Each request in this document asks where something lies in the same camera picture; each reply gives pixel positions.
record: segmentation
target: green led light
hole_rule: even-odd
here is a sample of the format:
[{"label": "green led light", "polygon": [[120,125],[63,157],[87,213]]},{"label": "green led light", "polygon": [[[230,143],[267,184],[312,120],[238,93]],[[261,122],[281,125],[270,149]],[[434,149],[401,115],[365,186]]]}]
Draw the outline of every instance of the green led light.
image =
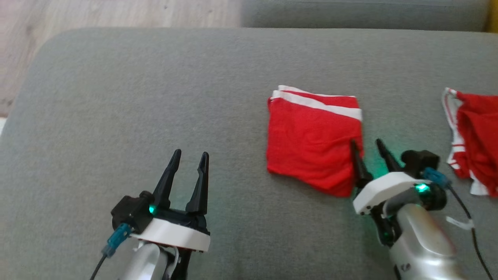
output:
[{"label": "green led light", "polygon": [[149,205],[149,212],[154,215],[155,214],[155,208],[156,206],[155,205]]},{"label": "green led light", "polygon": [[426,184],[416,185],[416,186],[415,186],[415,189],[416,189],[418,192],[424,192],[424,191],[428,191],[428,190],[430,190],[429,186],[428,186],[428,185],[426,185]]}]

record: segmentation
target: black cable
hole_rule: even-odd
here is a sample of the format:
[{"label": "black cable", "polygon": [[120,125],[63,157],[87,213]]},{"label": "black cable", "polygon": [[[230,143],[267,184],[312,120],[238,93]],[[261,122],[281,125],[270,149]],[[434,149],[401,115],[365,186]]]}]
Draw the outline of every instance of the black cable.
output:
[{"label": "black cable", "polygon": [[[468,211],[468,209],[466,208],[465,204],[463,203],[463,201],[458,196],[457,192],[451,186],[451,183],[448,183],[446,185],[446,187],[451,191],[451,193],[457,199],[457,201],[460,204],[460,206],[464,209],[465,215],[467,215],[467,218],[469,220],[472,220],[472,217],[470,216],[470,212]],[[474,227],[472,227],[472,243],[474,243],[474,249],[476,250],[477,257],[479,258],[479,261],[481,262],[481,265],[483,266],[484,271],[488,275],[488,278],[490,280],[493,280],[493,276],[491,276],[491,273],[488,270],[488,267],[486,266],[486,263],[484,262],[483,256],[481,256],[481,251],[479,251],[479,246],[477,245],[476,229]]]},{"label": "black cable", "polygon": [[107,255],[102,255],[102,258],[100,259],[99,263],[97,264],[97,267],[95,267],[95,270],[92,274],[92,277],[90,277],[90,280],[94,280],[95,276],[97,275],[97,272],[99,272],[100,267],[102,266],[102,263],[106,260]]}]

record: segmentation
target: gray cushion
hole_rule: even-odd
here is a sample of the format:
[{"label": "gray cushion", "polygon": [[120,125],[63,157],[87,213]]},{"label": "gray cushion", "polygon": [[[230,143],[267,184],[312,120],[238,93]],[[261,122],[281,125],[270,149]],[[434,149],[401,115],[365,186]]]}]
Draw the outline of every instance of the gray cushion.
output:
[{"label": "gray cushion", "polygon": [[[183,209],[201,153],[211,156],[211,249],[191,279],[394,279],[387,248],[352,200],[266,172],[266,101],[279,84],[356,95],[367,165],[386,171],[374,140],[396,154],[443,159],[451,131],[441,92],[496,94],[498,36],[351,29],[86,29],[63,33],[35,58],[0,140],[3,279],[87,279],[124,195],[153,190],[183,149],[171,193]],[[498,274],[496,200],[440,170],[474,215],[483,256]],[[470,279],[484,279],[465,220],[449,197],[435,212]],[[107,260],[116,279],[132,240]]]},{"label": "gray cushion", "polygon": [[247,27],[481,31],[489,0],[244,0]]}]

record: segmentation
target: red and white garment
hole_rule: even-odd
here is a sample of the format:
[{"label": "red and white garment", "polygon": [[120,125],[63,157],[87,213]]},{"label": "red and white garment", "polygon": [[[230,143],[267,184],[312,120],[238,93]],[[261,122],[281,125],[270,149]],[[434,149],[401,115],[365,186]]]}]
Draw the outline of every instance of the red and white garment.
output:
[{"label": "red and white garment", "polygon": [[474,180],[471,194],[498,196],[498,96],[446,88],[443,107],[453,130],[449,165]]},{"label": "red and white garment", "polygon": [[268,99],[267,169],[347,197],[353,188],[350,143],[363,153],[362,111],[355,96],[278,86]]}]

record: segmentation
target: wooden floor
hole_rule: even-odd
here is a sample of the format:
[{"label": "wooden floor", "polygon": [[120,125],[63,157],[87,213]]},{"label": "wooden floor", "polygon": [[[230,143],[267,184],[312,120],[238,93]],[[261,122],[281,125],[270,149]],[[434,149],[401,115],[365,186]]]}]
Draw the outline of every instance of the wooden floor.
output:
[{"label": "wooden floor", "polygon": [[0,117],[40,46],[90,26],[239,27],[241,0],[0,0]]}]

